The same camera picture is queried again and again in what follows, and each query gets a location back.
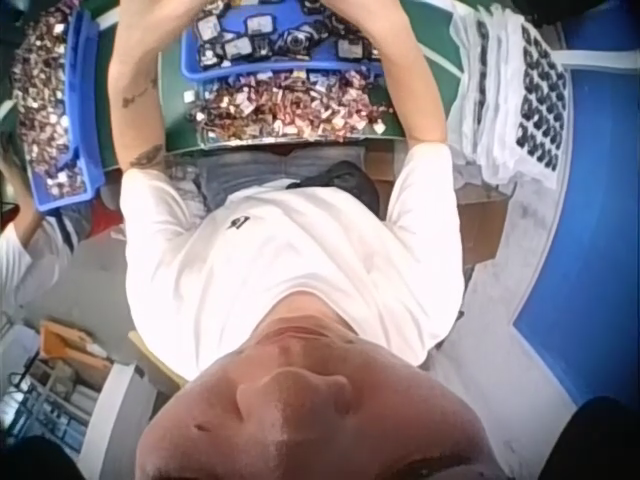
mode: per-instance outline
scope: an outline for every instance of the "blue plastic tray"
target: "blue plastic tray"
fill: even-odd
[[[271,35],[275,41],[280,32],[289,28],[295,28],[306,22],[310,22],[322,15],[307,16],[302,13],[298,0],[284,0],[282,3],[271,5],[247,5],[241,7],[231,7],[226,15],[220,19],[223,30],[236,33],[244,33],[245,18],[257,14],[271,14],[276,17],[276,33]],[[301,60],[272,60],[268,62],[240,62],[236,61],[230,67],[212,68],[202,70],[198,64],[199,40],[193,27],[189,27],[182,34],[182,59],[181,68],[183,75],[196,83],[204,83],[208,80],[226,77],[229,75],[239,75],[246,73],[256,73],[265,70],[292,70],[305,68],[310,70],[352,70],[362,65],[369,66],[376,72],[381,72],[382,68],[377,62],[342,62],[336,57],[336,40],[328,38],[321,45],[312,50],[310,61]]]
[[[67,33],[65,58],[65,109],[69,118],[69,153],[58,159],[58,167],[77,162],[86,192],[56,199],[47,191],[45,179],[30,174],[31,190],[41,212],[91,200],[104,185],[105,177],[96,125],[95,76],[99,27],[83,10],[74,12]]]

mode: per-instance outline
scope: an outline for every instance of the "white t-shirt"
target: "white t-shirt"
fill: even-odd
[[[131,313],[147,347],[179,375],[191,380],[238,348],[297,291],[414,365],[450,331],[464,280],[446,145],[411,150],[386,222],[337,188],[240,197],[190,230],[164,174],[123,177]]]
[[[74,244],[75,232],[66,222]],[[47,291],[67,266],[71,252],[55,220],[45,218],[25,249],[10,223],[0,234],[0,310],[11,314]]]

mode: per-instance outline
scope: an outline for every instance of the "lips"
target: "lips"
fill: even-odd
[[[280,327],[270,330],[262,335],[256,344],[263,345],[273,343],[287,338],[329,338],[324,332],[310,327],[290,326]]]

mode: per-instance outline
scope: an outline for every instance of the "tattoo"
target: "tattoo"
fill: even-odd
[[[163,166],[165,161],[164,145],[154,145],[138,155],[132,162],[132,168],[149,169]]]
[[[130,97],[124,97],[122,99],[122,108],[125,108],[125,109],[129,108],[131,105],[136,103],[136,100],[138,100],[139,98],[142,98],[145,95],[145,93],[149,91],[149,86],[151,86],[152,90],[158,89],[158,72],[154,73],[153,77],[151,77],[151,80],[149,81],[149,85],[144,87],[142,91],[134,95],[131,95]]]

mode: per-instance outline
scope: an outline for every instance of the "green workbench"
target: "green workbench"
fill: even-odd
[[[467,0],[470,5],[488,5],[485,0]],[[416,32],[418,41],[431,50],[446,58],[456,68],[461,69],[458,47],[449,34],[449,25],[452,15],[449,12],[434,7],[428,3],[415,0],[403,0],[402,4],[409,15],[411,25]],[[89,10],[94,18],[99,17],[115,6],[115,0],[89,0],[83,3],[83,7]],[[111,125],[109,121],[109,104],[107,98],[107,69],[115,27],[111,27],[100,33],[98,44],[98,60],[96,75],[96,115],[98,125],[98,138],[102,161],[105,169],[117,166],[113,142],[111,139]],[[455,100],[459,79],[437,63],[430,61],[433,74],[442,95],[442,100],[448,112]],[[187,107],[183,103],[183,92],[192,90],[195,85],[187,81],[180,71],[180,40],[174,42],[160,59],[160,92],[165,125],[167,128],[167,150],[169,152],[188,152],[200,149],[196,128],[186,119]],[[384,88],[376,87],[371,92],[372,103],[388,101],[388,94]],[[402,128],[394,115],[383,118],[387,130],[383,135],[376,135],[373,130],[365,131],[364,138],[393,139],[402,138]],[[283,143],[292,142],[291,137],[278,139]]]

